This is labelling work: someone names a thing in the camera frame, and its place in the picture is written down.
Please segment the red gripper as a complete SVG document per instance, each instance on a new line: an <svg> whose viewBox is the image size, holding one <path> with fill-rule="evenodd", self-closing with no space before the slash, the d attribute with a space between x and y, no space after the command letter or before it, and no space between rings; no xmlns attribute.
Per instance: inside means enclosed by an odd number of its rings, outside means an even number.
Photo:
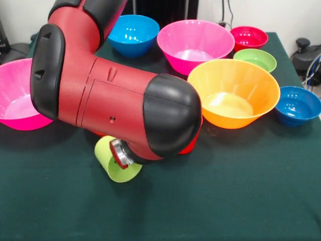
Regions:
<svg viewBox="0 0 321 241"><path fill-rule="evenodd" d="M128 156L122 148L121 140L112 140L109 144L116 163L121 169L128 168Z"/></svg>

